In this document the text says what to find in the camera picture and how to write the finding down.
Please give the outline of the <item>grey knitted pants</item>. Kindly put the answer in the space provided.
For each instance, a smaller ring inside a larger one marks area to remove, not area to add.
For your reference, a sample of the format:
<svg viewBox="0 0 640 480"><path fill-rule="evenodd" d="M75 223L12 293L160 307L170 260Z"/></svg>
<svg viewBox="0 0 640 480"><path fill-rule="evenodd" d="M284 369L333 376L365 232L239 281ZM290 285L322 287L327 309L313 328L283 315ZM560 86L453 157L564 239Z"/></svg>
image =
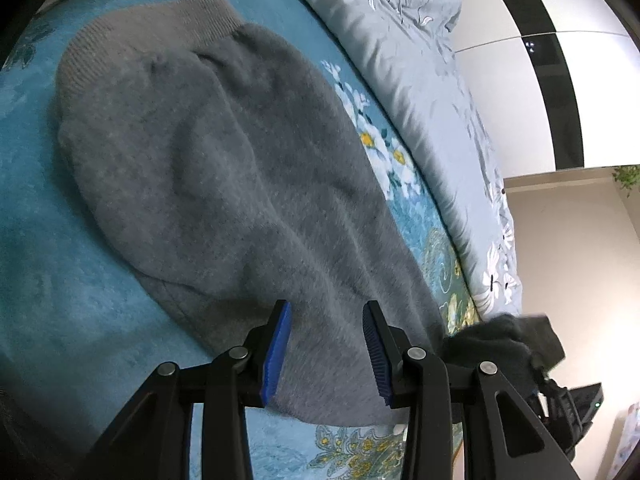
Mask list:
<svg viewBox="0 0 640 480"><path fill-rule="evenodd" d="M451 336L341 100L280 36L227 0L132 6L70 40L56 74L58 142L107 241L214 351L276 301L292 332L274 407L303 422L390 425L362 332L387 322L444 361L494 362L538 389L541 318Z"/></svg>

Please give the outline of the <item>teal floral bed blanket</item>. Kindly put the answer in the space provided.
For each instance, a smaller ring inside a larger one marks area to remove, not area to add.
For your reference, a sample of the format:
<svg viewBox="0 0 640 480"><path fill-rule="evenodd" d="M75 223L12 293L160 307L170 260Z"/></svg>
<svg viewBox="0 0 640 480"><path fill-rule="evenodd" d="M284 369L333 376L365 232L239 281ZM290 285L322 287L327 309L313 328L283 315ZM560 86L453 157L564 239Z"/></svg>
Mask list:
<svg viewBox="0 0 640 480"><path fill-rule="evenodd" d="M1 387L77 453L161 362L202 349L107 246L58 152L54 76L97 16L167 0L63 0L36 15L1 70ZM316 64L384 154L375 173L450 332L477 322L454 246L394 127L302 0L229 0Z"/></svg>

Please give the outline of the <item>green hanging plant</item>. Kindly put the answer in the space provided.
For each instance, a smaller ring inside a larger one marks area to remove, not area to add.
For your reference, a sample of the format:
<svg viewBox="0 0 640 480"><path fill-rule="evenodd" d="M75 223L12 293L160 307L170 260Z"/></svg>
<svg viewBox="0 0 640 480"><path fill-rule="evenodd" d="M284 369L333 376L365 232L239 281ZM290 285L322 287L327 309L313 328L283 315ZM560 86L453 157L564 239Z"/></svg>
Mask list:
<svg viewBox="0 0 640 480"><path fill-rule="evenodd" d="M640 186L640 166L626 165L613 168L612 177L621 190L629 197Z"/></svg>

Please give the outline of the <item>light blue floral duvet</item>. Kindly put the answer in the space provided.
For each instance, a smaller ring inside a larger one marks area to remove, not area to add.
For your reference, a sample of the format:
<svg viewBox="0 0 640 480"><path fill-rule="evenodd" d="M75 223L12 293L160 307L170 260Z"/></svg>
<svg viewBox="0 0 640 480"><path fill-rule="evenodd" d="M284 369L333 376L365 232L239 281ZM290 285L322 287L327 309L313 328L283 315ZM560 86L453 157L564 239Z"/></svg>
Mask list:
<svg viewBox="0 0 640 480"><path fill-rule="evenodd" d="M498 157L451 33L462 0L306 0L341 43L420 168L481 318L522 312Z"/></svg>

